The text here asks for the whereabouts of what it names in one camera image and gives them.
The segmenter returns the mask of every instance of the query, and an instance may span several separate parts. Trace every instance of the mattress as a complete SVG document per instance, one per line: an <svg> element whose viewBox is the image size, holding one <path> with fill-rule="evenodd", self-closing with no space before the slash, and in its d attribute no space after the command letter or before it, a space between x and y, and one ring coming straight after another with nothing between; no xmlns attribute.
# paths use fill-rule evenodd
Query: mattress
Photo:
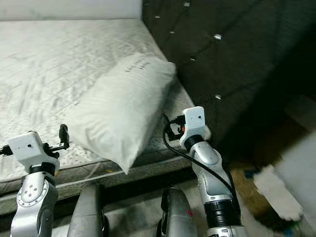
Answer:
<svg viewBox="0 0 316 237"><path fill-rule="evenodd" d="M58 143L59 125L68 111L118 60L135 52L164 59L146 27L136 19L0 22L0 37L1 146L8 138L29 130L37 131L43 142ZM185 89L176 82L163 112L174 118L191 106ZM145 167L149 171L160 165L164 173L188 165L165 149L163 124L160 120L128 177L141 178L137 171ZM167 163L174 165L167 168ZM61 151L60 165L56 175L60 198L78 194L79 183L115 180L115 174L122 182L127 180L115 163L74 143ZM14 156L0 158L1 214L25 175Z"/></svg>

